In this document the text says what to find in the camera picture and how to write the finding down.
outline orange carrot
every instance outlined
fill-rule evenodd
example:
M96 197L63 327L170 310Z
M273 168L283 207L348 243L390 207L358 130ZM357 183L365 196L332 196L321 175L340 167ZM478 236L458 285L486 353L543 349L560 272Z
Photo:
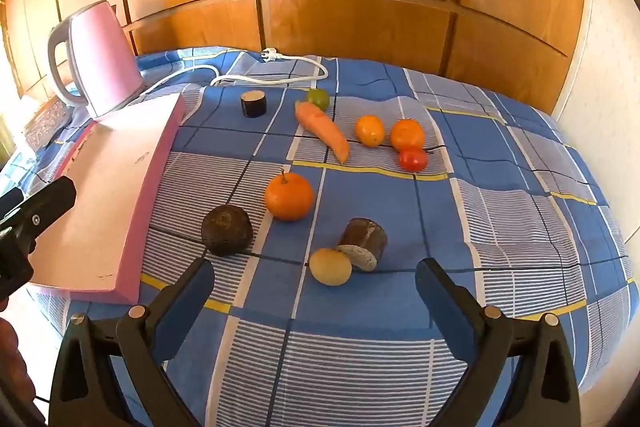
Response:
M349 142L338 126L311 102L296 102L296 119L300 125L324 142L345 163L349 159Z

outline silver screw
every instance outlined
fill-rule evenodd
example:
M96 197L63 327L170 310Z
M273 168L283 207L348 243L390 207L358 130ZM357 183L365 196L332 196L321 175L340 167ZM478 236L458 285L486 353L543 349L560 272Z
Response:
M82 324L82 322L84 321L84 314L82 313L74 313L73 315L71 315L71 323L73 325L78 325L78 324Z
M502 312L500 311L500 308L496 308L495 306L485 307L484 314L490 319L499 319L502 316Z
M545 322L549 326L557 326L560 321L558 320L558 317L556 317L553 313L548 313L545 315Z
M133 306L133 308L129 309L129 317L132 319L139 319L146 313L146 308L144 306Z

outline tablecloth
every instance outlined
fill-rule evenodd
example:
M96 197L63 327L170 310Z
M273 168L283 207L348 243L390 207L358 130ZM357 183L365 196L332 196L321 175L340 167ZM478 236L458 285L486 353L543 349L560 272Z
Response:
M199 58L223 52L215 58ZM340 165L294 117L316 82L264 88L267 114L247 119L246 82L209 86L210 70L178 75L143 99L180 92L187 113L164 169L148 230L140 302L179 277L204 252L200 224L222 203L242 206L255 230L250 251L207 255L216 283L166 372L207 426L427 425L465 370L453 359L418 297L415 266L434 257L482 304L511 317L559 315L577 380L588 387L616 349L638 305L630 261L607 201L580 154L551 117L479 87L378 62L321 58L327 113L350 141ZM299 60L190 48L138 58L148 83L194 64L256 78L314 73ZM386 140L365 148L354 122L376 114L426 133L429 163L402 171ZM54 142L16 153L0 190L33 193L88 121L76 110ZM274 220L262 195L281 169L316 194L308 217ZM334 247L351 217L382 225L388 247L371 273L340 287L318 283L307 259ZM30 293L62 333L73 313L94 319L126 307ZM490 425L513 372L503 371L480 425ZM122 364L116 371L134 415L148 423Z

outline kettle handle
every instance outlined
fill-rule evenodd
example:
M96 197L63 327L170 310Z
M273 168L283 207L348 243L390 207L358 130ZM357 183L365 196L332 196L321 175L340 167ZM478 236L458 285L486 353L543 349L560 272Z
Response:
M60 100L72 107L82 107L88 105L88 100L82 93L82 87L78 82L78 72L76 71L76 60L73 55L73 50L69 46L69 24L70 20L65 19L55 28L51 30L49 34L49 41L47 41L47 55L49 62L47 66L49 68L50 84L56 95ZM56 46L66 42L67 60L71 69L71 77L76 83L76 89L80 92L80 95L71 94L66 90L65 84L63 84L60 74L58 73L58 66L56 65Z

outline pink electric kettle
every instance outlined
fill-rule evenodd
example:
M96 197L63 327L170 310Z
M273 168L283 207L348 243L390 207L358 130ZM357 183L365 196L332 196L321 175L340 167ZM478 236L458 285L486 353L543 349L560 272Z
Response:
M62 42L79 96L66 90L58 73L55 51ZM53 28L47 52L53 90L67 105L86 106L94 118L123 107L144 87L127 38L105 0L85 6Z

